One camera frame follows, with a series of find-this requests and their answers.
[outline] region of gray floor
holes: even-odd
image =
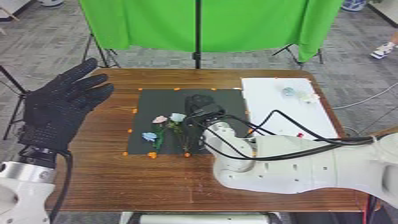
[[[36,3],[23,12],[20,22],[0,23],[9,35],[0,35],[0,64],[27,89],[34,90],[55,75],[80,62],[87,40],[87,24],[76,0],[57,9]],[[395,32],[395,28],[366,9],[361,13],[339,12],[323,46],[325,65],[318,58],[306,64],[316,77],[332,106],[350,104],[377,94],[398,82],[398,50],[384,60],[370,58],[370,52]],[[190,53],[133,47],[117,51],[123,67],[192,68]],[[297,69],[288,53],[272,57],[274,50],[247,53],[204,54],[204,68]],[[398,89],[361,106],[338,110],[345,126],[363,134],[398,124],[395,110]],[[14,108],[16,96],[0,85],[0,133]],[[16,136],[2,142],[0,160],[13,153]],[[66,213],[59,223],[117,223],[117,214]]]

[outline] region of black wire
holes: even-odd
[[[227,144],[227,146],[231,147],[231,149],[235,150],[235,152],[242,155],[242,157],[236,157],[236,156],[231,156],[227,155],[226,153],[222,153],[215,147],[206,143],[204,140],[203,141],[203,144],[212,148],[212,150],[222,155],[226,156],[229,159],[238,159],[238,160],[252,160],[252,161],[277,161],[277,160],[286,160],[286,159],[295,159],[295,158],[300,158],[304,156],[309,156],[313,154],[318,154],[336,148],[341,147],[341,145],[325,145],[325,146],[320,146],[318,148],[315,149],[309,149],[306,151],[300,151],[300,152],[295,152],[295,153],[290,153],[290,154],[284,154],[284,155],[279,155],[279,156],[270,156],[270,157],[258,157],[258,158],[252,158],[249,157],[242,152],[240,150],[235,148],[235,146],[231,145],[231,143],[227,142],[227,140],[222,138],[222,136],[213,132],[213,130],[196,121],[196,119],[192,119],[194,123],[204,128],[204,130],[208,130],[212,132],[212,134],[217,136],[217,138],[222,140],[222,142]]]
[[[238,120],[238,121],[240,121],[240,122],[252,128],[251,133],[252,133],[252,132],[258,132],[259,135],[263,135],[263,133],[258,131],[258,130],[261,130],[267,134],[275,135],[274,132],[270,132],[265,128],[261,128],[261,126],[258,126],[256,124],[252,124],[249,121],[245,121],[245,120],[243,120],[242,118],[238,118],[235,115],[226,115],[224,118]]]
[[[295,126],[315,136],[315,138],[318,139],[318,140],[322,140],[322,141],[325,141],[327,143],[331,143],[331,144],[336,144],[336,145],[364,145],[364,144],[370,144],[370,143],[373,143],[373,138],[371,137],[366,137],[366,140],[364,141],[361,141],[361,142],[350,142],[350,141],[347,141],[347,142],[341,142],[341,141],[334,141],[334,140],[329,140],[325,137],[322,137],[306,127],[304,127],[304,125],[295,121],[295,119],[283,113],[283,111],[279,111],[279,110],[274,110],[272,112],[270,112],[270,114],[268,114],[268,116],[267,116],[267,118],[265,118],[265,120],[263,120],[263,122],[261,122],[261,124],[258,125],[259,127],[265,125],[265,123],[268,122],[268,120],[270,120],[270,117],[272,117],[272,115],[274,115],[274,113],[279,113],[281,114],[281,116],[284,117],[284,119],[295,124]]]
[[[11,91],[14,92],[14,94],[20,96],[21,94],[16,92],[16,90],[13,89],[13,87],[7,85],[7,83],[0,80],[0,83],[7,86],[7,88],[11,89]]]
[[[69,190],[69,184],[71,184],[73,155],[69,152],[59,152],[59,154],[62,155],[64,160],[66,160],[66,179],[64,179],[64,187],[60,190],[59,199],[55,202],[52,213],[50,213],[50,223],[53,223],[55,218],[57,218],[57,214],[59,214],[59,210],[62,207],[66,194],[68,194],[68,190]]]
[[[229,159],[236,159],[236,160],[251,160],[251,161],[279,161],[279,160],[288,160],[288,159],[297,159],[304,156],[315,155],[322,152],[327,152],[329,150],[339,148],[339,145],[325,145],[315,149],[309,149],[306,151],[284,154],[284,155],[277,155],[277,156],[270,156],[270,157],[254,157],[254,158],[242,158],[242,157],[235,157],[229,156],[224,152],[220,152],[215,147],[206,143],[206,141],[203,140],[203,144],[212,148],[212,150],[222,155],[226,156]]]

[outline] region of green screen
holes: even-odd
[[[299,45],[306,62],[323,44],[343,0],[203,0],[203,52]],[[103,48],[196,51],[196,0],[80,0]]]

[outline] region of gloved hand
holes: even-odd
[[[105,74],[82,79],[96,67],[98,62],[91,58],[41,89],[28,92],[21,144],[57,151],[68,150],[85,115],[114,92],[112,84],[94,88],[108,79]]]

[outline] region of table leg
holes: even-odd
[[[123,212],[121,213],[121,220],[119,220],[119,224],[128,224],[128,220],[133,216],[133,212]]]
[[[4,34],[4,35],[7,35],[7,33],[5,33],[5,30],[0,28],[0,33]]]
[[[4,10],[5,14],[9,15],[9,17],[20,21],[20,19],[16,18],[16,16],[13,15],[13,13],[9,12],[9,10],[0,6],[0,9]]]

